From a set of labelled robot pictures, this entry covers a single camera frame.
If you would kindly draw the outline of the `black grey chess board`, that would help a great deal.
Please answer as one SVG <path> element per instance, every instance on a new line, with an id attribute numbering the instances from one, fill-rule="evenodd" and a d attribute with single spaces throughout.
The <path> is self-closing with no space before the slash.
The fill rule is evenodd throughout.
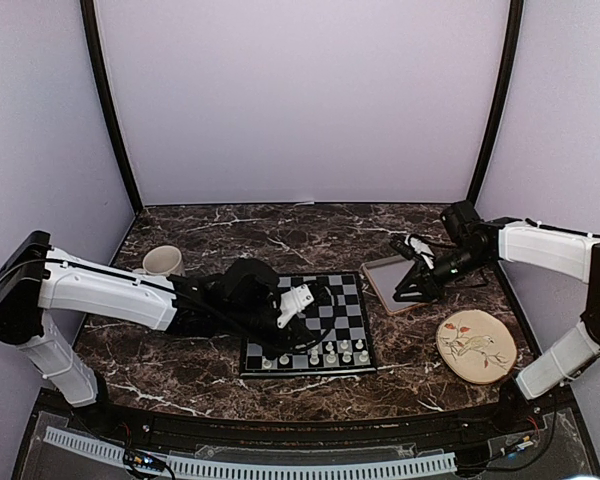
<path id="1" fill-rule="evenodd" d="M 373 350 L 370 334 L 369 320 L 362 293 L 362 281 L 355 271 L 326 272 L 316 274 L 282 274 L 279 288 L 287 291 L 292 287 L 315 281 L 328 288 L 332 300 L 325 306 L 311 305 L 299 314 L 299 319 L 304 325 L 321 339 L 321 342 L 303 353 L 287 353 L 289 363 L 282 368 L 278 367 L 278 357 L 268 358 L 263 355 L 259 345 L 244 340 L 241 344 L 239 374 L 243 378 L 292 378 L 299 376 L 348 376 L 377 371 L 377 361 Z M 355 344 L 358 339 L 365 343 L 363 350 L 357 350 Z M 340 348 L 342 340 L 350 342 L 350 349 L 343 351 Z M 329 353 L 325 349 L 328 342 L 334 345 L 334 352 L 338 355 L 338 365 L 326 365 L 325 356 Z M 312 366 L 309 363 L 311 351 L 317 351 L 319 364 Z M 368 361 L 361 363 L 359 355 L 368 352 Z M 351 364 L 342 362 L 342 354 L 350 352 L 353 356 Z M 262 359 L 268 358 L 272 362 L 271 369 L 262 368 Z"/>

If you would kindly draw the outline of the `white chess queen piece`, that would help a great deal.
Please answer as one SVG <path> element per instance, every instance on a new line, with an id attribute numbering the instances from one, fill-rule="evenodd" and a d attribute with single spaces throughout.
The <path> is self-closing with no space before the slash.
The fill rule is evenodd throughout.
<path id="1" fill-rule="evenodd" d="M 312 350 L 310 357 L 309 357 L 309 363 L 312 366 L 318 365 L 319 364 L 319 355 L 317 351 Z"/>

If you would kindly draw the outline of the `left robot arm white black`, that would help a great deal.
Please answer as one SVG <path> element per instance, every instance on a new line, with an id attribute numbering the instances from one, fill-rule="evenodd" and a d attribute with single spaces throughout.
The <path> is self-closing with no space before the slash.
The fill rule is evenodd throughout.
<path id="1" fill-rule="evenodd" d="M 270 354 L 296 354 L 318 342 L 301 313 L 316 305 L 316 286 L 290 289 L 266 263 L 234 261 L 208 276 L 127 272 L 75 257 L 32 232 L 0 269 L 0 342 L 19 349 L 100 436 L 121 427 L 104 378 L 86 366 L 59 332 L 54 310 L 120 319 L 177 337 L 226 334 Z"/>

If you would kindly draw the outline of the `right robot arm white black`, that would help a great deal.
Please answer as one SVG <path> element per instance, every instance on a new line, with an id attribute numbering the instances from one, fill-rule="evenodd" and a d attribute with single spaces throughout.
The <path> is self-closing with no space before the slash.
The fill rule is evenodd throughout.
<path id="1" fill-rule="evenodd" d="M 391 247 L 412 266 L 395 287 L 397 302 L 432 303 L 451 283 L 487 266 L 512 282 L 527 313 L 571 313 L 572 328 L 521 370 L 508 396 L 490 413 L 501 434 L 529 416 L 532 400 L 573 381 L 600 359 L 600 234 L 548 225 L 530 218 L 483 219 L 469 200 L 445 208 L 440 220 L 450 239 L 436 244 L 415 233 L 394 234 Z"/>

